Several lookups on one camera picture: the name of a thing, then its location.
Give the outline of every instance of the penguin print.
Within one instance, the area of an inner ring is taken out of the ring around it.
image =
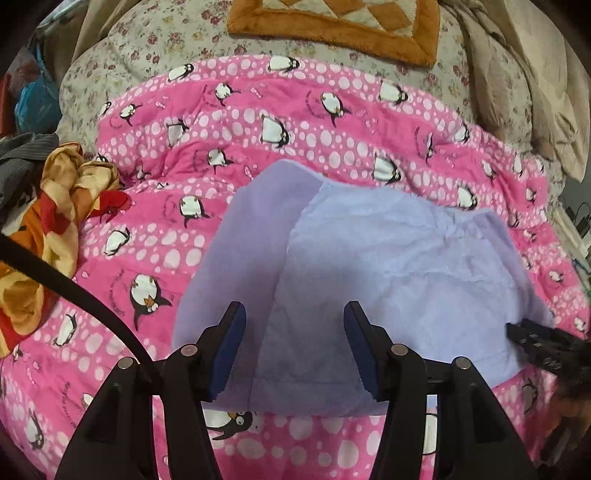
[[[515,160],[513,160],[513,172],[518,177],[523,175],[523,167],[521,166],[521,157],[519,155],[516,155]]]
[[[525,189],[525,199],[530,202],[530,203],[534,203],[535,202],[535,196],[536,196],[536,191],[532,190],[531,188],[527,187]]]
[[[168,130],[168,146],[170,148],[178,144],[183,135],[189,131],[189,127],[182,120],[179,120],[175,124],[167,125],[166,128]]]
[[[484,175],[489,177],[492,180],[496,177],[496,172],[494,168],[491,167],[491,164],[488,163],[486,160],[482,160],[482,169],[484,170]]]
[[[427,152],[425,153],[425,161],[433,156],[433,133],[429,132],[427,135],[427,141],[425,142],[425,146],[427,147]]]
[[[467,185],[460,185],[457,188],[457,206],[464,210],[474,210],[478,205],[478,198]]]
[[[466,143],[468,140],[470,140],[470,131],[466,123],[462,122],[462,126],[453,134],[453,141],[456,143]]]
[[[573,323],[577,331],[582,333],[587,332],[587,322],[585,322],[584,320],[580,319],[579,317],[575,317]]]
[[[530,242],[535,242],[537,235],[534,232],[530,232],[527,228],[523,230],[523,236],[526,237]]]
[[[12,349],[12,363],[21,359],[23,356],[24,356],[24,354],[18,345]]]
[[[139,317],[150,315],[160,306],[172,304],[162,296],[158,281],[149,275],[136,275],[129,290],[129,299],[134,308],[134,327],[138,330]]]
[[[262,116],[261,143],[270,143],[281,148],[290,142],[290,135],[283,124],[269,116]]]
[[[181,201],[178,203],[178,208],[181,211],[181,215],[184,217],[185,228],[187,228],[187,224],[191,219],[211,218],[205,213],[201,200],[195,195],[186,195],[181,198]]]
[[[90,404],[92,403],[92,401],[95,398],[92,395],[89,395],[88,393],[84,393],[82,394],[82,399],[80,400],[80,403],[82,404],[82,408],[87,410],[88,407],[90,407]]]
[[[564,274],[557,272],[556,270],[550,270],[548,276],[550,277],[550,280],[555,281],[556,283],[562,283],[564,279]]]
[[[213,172],[215,173],[218,167],[227,167],[234,162],[226,158],[226,154],[223,150],[215,148],[207,153],[207,163],[209,163],[209,166],[213,167]]]
[[[168,73],[168,82],[174,82],[175,80],[184,79],[195,71],[195,65],[192,63],[186,63],[180,67],[170,70]]]
[[[134,105],[133,103],[123,107],[123,109],[121,110],[121,113],[119,114],[119,116],[125,120],[128,125],[131,127],[131,117],[133,117],[137,111],[137,109],[141,107],[141,105]]]
[[[124,246],[131,238],[131,232],[128,228],[125,230],[113,230],[107,237],[105,243],[105,255],[111,257],[115,255],[119,249]]]
[[[291,57],[283,57],[281,55],[273,55],[267,66],[269,72],[283,72],[289,73],[292,70],[300,68],[300,62]]]
[[[109,111],[109,108],[111,108],[111,105],[113,105],[113,102],[106,102],[102,107],[100,107],[99,118],[103,118],[106,115],[106,113]]]
[[[29,420],[27,421],[27,425],[25,425],[25,435],[33,450],[41,450],[43,448],[45,437],[43,436],[43,431],[39,426],[35,412],[31,410],[29,410]]]
[[[379,99],[382,102],[392,102],[394,105],[400,105],[408,100],[408,94],[398,85],[382,82],[379,87]]]
[[[57,334],[57,337],[53,339],[53,345],[64,346],[70,343],[72,337],[76,333],[77,326],[76,314],[69,315],[66,313],[66,317],[61,323],[60,331]]]
[[[252,426],[254,419],[254,415],[250,411],[226,413],[222,411],[203,410],[203,414],[207,429],[221,434],[212,438],[212,440],[226,440],[237,433],[245,432]]]
[[[521,387],[521,393],[523,395],[523,411],[528,413],[538,400],[538,388],[533,384],[531,378],[528,378],[527,383]]]
[[[402,174],[389,158],[376,156],[374,160],[374,180],[386,182],[386,185],[402,180]]]
[[[425,438],[423,455],[432,455],[437,450],[437,415],[427,413],[425,417]]]
[[[345,116],[346,113],[351,113],[350,110],[347,110],[343,106],[343,102],[341,101],[341,99],[334,93],[324,92],[322,95],[320,95],[320,101],[322,102],[324,110],[326,110],[330,115],[330,119],[332,120],[333,125],[335,127],[336,118],[342,118]]]
[[[230,97],[230,95],[233,93],[240,93],[240,90],[232,90],[232,87],[230,87],[226,82],[222,82],[217,84],[213,93],[215,94],[216,98],[220,101],[222,106],[225,106],[223,104],[223,101]]]

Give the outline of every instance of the metal screw head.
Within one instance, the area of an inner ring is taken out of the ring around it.
[[[197,345],[193,345],[192,343],[185,345],[181,348],[181,354],[184,356],[193,356],[197,353]]]
[[[456,365],[462,370],[468,370],[472,366],[472,362],[470,362],[465,356],[459,356],[456,358]]]
[[[117,366],[121,369],[121,370],[125,370],[126,368],[131,367],[131,365],[134,364],[134,359],[131,358],[130,356],[125,356],[123,357],[121,360],[119,360],[117,362]]]
[[[408,353],[407,346],[401,343],[393,344],[390,350],[392,350],[392,353],[397,356],[404,356]]]

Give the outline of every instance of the black cable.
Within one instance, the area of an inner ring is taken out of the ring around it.
[[[99,299],[3,234],[0,235],[0,261],[49,288],[100,321],[129,348],[138,362],[145,367],[154,385],[160,385],[160,373],[142,343]]]

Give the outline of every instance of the pink blanket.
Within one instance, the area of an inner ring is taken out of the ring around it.
[[[587,329],[586,298],[546,221],[539,160],[466,125],[420,90],[314,60],[225,57],[152,78],[107,102],[99,115],[99,159],[118,166],[134,204],[108,223],[84,225],[75,280],[137,329],[153,358],[170,352],[179,299],[234,192],[279,158],[358,186],[492,209],[512,227],[557,323],[571,332]],[[96,319],[60,301],[2,364],[0,420],[50,477],[92,395],[127,354]],[[552,383],[525,367],[494,389],[532,454]],[[157,398],[154,405],[166,480],[163,409]],[[384,425],[383,417],[206,417],[226,480],[368,478]],[[433,442],[430,429],[425,479]]]

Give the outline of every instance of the orange fabric border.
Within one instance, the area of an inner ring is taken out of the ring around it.
[[[231,34],[303,38],[341,45],[369,55],[432,67],[439,42],[437,0],[417,0],[412,37],[397,37],[347,20],[322,17],[311,12],[274,10],[262,0],[235,0],[228,18]]]

